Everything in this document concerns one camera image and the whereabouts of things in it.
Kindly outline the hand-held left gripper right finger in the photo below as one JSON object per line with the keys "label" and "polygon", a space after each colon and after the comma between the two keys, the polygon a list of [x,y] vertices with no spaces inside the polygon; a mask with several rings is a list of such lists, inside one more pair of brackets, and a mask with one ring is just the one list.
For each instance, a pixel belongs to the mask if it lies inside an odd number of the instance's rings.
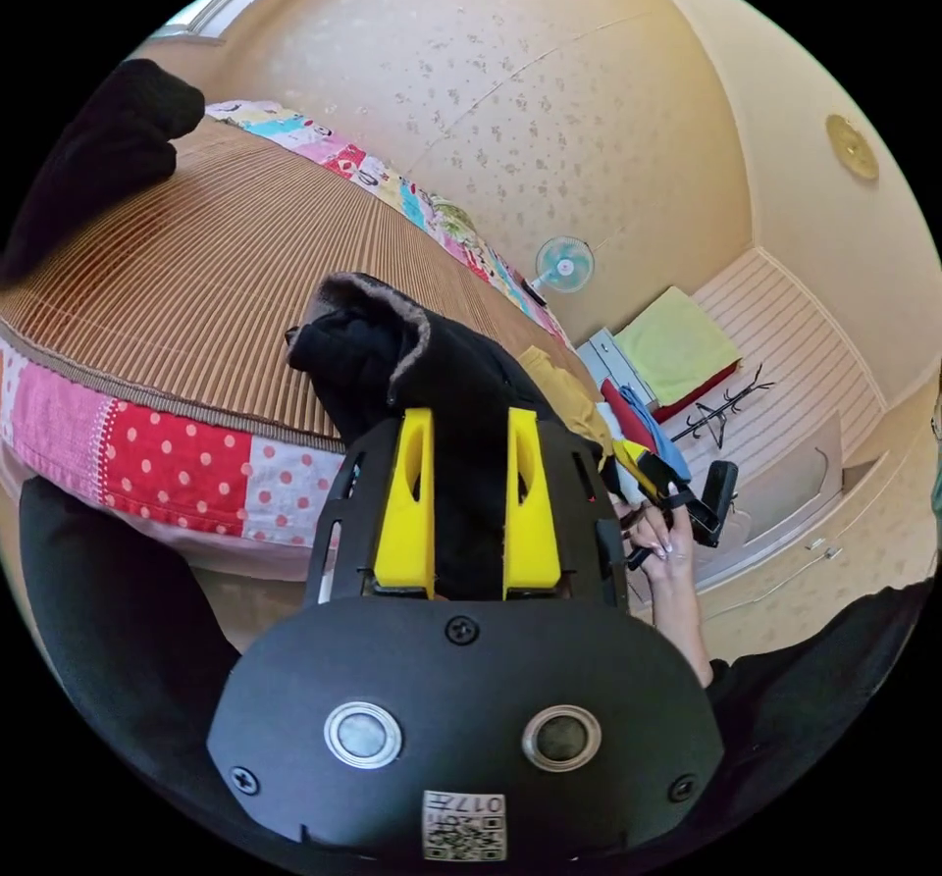
{"label": "hand-held left gripper right finger", "polygon": [[560,581],[548,474],[537,415],[507,413],[502,588],[553,591]]}

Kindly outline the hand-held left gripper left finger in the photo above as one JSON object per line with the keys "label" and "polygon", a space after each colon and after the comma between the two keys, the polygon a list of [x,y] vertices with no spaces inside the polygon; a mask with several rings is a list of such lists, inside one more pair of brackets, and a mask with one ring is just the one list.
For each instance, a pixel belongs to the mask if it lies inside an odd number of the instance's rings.
{"label": "hand-held left gripper left finger", "polygon": [[397,433],[390,486],[374,560],[384,591],[435,588],[434,417],[405,411]]}

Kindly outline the person's right hand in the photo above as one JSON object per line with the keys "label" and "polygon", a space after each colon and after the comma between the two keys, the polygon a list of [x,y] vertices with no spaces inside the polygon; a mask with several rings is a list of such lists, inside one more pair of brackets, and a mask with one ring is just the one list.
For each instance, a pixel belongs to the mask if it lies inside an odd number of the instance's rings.
{"label": "person's right hand", "polygon": [[665,515],[644,504],[628,525],[624,537],[627,555],[643,549],[643,569],[652,584],[694,584],[694,538],[689,512],[679,506]]}

